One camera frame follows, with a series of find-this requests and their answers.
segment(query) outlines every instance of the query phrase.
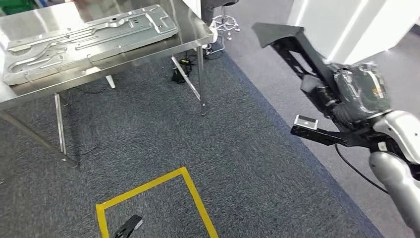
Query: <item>clear plastic wrap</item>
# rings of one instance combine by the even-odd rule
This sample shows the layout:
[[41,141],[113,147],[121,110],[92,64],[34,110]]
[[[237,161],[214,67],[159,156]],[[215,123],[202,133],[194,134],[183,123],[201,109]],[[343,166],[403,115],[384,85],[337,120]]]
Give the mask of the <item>clear plastic wrap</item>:
[[351,121],[368,119],[390,109],[384,80],[374,64],[346,65],[334,78]]

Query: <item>black device on floor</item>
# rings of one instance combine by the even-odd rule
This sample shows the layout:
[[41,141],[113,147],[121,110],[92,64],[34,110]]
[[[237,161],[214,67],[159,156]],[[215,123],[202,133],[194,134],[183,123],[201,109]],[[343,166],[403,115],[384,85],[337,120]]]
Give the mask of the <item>black device on floor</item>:
[[[191,61],[187,58],[180,59],[179,64],[181,65],[187,77],[189,77],[190,72],[193,70],[192,66],[195,64],[191,63]],[[172,81],[177,82],[177,83],[185,83],[184,77],[182,76],[181,72],[177,68],[174,69],[174,72],[172,75]]]
[[128,221],[122,225],[115,233],[115,238],[129,238],[133,231],[137,230],[143,223],[143,218],[133,215]]

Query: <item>yellow tape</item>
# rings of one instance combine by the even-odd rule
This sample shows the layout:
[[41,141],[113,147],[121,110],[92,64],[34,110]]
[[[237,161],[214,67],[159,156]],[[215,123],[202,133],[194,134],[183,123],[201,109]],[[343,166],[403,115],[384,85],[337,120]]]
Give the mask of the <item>yellow tape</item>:
[[108,200],[102,204],[96,204],[96,214],[98,217],[98,224],[99,224],[99,230],[101,231],[103,238],[109,238],[108,233],[108,227],[106,224],[106,217],[105,217],[105,209],[112,207],[124,200],[127,200],[141,192],[144,192],[148,189],[151,189],[154,186],[157,186],[161,183],[164,183],[170,179],[173,179],[176,176],[182,175],[182,177],[185,180],[185,183],[188,187],[188,190],[191,193],[191,196],[193,197],[194,203],[197,207],[197,210],[201,216],[201,219],[204,222],[204,225],[206,226],[207,232],[210,235],[210,238],[218,238],[218,235],[216,233],[216,230],[214,229],[213,223],[211,223],[210,217],[207,214],[207,211],[204,207],[203,202],[201,201],[200,195],[197,192],[196,187],[194,186],[193,180],[191,179],[190,175],[188,174],[187,168],[181,167],[177,170],[174,170],[168,174],[165,174],[155,180],[152,180],[148,183],[145,183],[144,185],[141,185],[133,190],[130,190],[126,193],[123,193],[121,195],[118,195],[117,197]]
[[194,203],[196,204],[196,207],[201,216],[201,219],[203,220],[204,225],[206,226],[207,232],[210,235],[210,238],[218,238],[219,236],[217,235],[216,230],[214,229],[213,223],[211,223],[210,217],[207,214],[206,208],[204,207],[204,204],[201,201],[200,195],[198,194],[197,189],[194,186],[194,183],[190,177],[190,174],[188,173],[185,167],[181,167],[180,170],[185,180],[185,183],[187,184],[188,190],[190,191],[191,196],[193,197]]

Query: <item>gray carpet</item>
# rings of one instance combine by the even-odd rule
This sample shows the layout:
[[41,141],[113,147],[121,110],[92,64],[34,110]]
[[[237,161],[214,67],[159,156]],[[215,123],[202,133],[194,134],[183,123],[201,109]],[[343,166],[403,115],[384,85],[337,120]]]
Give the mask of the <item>gray carpet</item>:
[[[100,237],[95,204],[185,166],[220,237],[381,237],[229,57],[206,62],[208,114],[170,59],[63,92],[70,169],[0,121],[0,233]],[[58,146],[53,98],[10,111]],[[208,237],[181,179],[106,211],[133,237]]]

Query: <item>gray floor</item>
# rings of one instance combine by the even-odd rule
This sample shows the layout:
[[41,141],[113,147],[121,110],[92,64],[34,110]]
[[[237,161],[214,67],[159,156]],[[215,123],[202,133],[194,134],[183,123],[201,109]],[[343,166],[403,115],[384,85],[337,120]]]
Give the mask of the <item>gray floor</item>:
[[[334,129],[334,125],[322,119],[321,114],[299,91],[299,79],[281,57],[271,48],[260,49],[251,30],[255,22],[285,24],[293,0],[265,0],[263,3],[260,0],[242,0],[229,7],[227,13],[238,20],[241,32],[233,34],[233,40],[227,44],[226,51],[289,125],[296,114],[303,114],[321,119],[320,125],[323,128]],[[394,108],[416,115],[420,114],[419,49],[420,37],[408,33],[396,47],[371,58],[378,64],[387,81]],[[326,147],[307,140],[304,143],[386,237],[413,236],[391,199],[348,168],[332,146]],[[367,150],[351,148],[343,151],[351,163],[373,178],[368,167]]]
[[[77,169],[0,120],[0,234],[99,237],[95,204],[186,166],[220,237],[382,237],[228,57],[205,67],[206,117],[188,86],[170,81],[169,58],[113,75],[115,89],[97,80],[63,92]],[[10,111],[58,144],[53,97]],[[208,237],[180,178],[105,213],[111,233],[137,213],[132,237]]]

